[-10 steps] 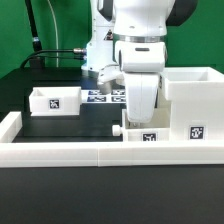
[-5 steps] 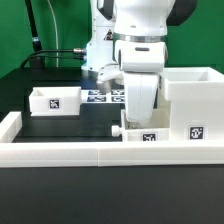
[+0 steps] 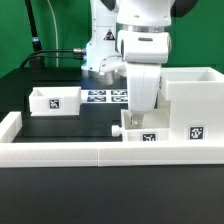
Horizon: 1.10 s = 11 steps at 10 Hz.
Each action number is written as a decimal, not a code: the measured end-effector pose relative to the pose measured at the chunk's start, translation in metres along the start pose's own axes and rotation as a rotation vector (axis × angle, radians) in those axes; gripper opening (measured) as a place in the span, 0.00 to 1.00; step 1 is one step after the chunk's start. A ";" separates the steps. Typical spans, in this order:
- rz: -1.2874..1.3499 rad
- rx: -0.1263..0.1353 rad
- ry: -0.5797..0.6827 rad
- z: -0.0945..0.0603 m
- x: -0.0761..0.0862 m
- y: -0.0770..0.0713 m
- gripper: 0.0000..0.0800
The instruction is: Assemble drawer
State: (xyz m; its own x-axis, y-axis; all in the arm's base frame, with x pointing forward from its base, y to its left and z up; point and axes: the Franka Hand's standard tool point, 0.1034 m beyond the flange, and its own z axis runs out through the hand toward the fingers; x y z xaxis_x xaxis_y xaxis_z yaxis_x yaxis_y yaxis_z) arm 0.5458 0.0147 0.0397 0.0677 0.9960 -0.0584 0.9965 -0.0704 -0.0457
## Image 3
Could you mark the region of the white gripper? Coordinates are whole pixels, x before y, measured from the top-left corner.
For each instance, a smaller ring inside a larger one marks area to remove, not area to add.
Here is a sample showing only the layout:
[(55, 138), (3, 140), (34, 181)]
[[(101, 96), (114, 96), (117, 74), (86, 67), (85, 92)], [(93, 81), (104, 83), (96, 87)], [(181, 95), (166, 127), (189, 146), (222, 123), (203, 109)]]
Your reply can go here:
[(128, 91), (128, 109), (133, 114), (131, 124), (141, 127), (143, 114), (155, 106), (161, 74), (160, 64), (141, 64), (123, 61), (120, 56), (104, 58), (99, 67), (100, 76), (117, 72), (125, 76)]

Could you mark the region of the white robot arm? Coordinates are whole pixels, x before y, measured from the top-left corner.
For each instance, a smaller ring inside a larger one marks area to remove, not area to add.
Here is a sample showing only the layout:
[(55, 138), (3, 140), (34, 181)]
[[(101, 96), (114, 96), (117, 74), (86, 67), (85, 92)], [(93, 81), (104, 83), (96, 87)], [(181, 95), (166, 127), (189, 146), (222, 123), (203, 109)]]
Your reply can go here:
[(107, 84), (116, 73), (127, 78), (131, 125), (140, 127), (156, 104), (162, 65), (168, 61), (174, 17), (188, 14), (199, 0), (90, 0), (92, 35), (84, 74)]

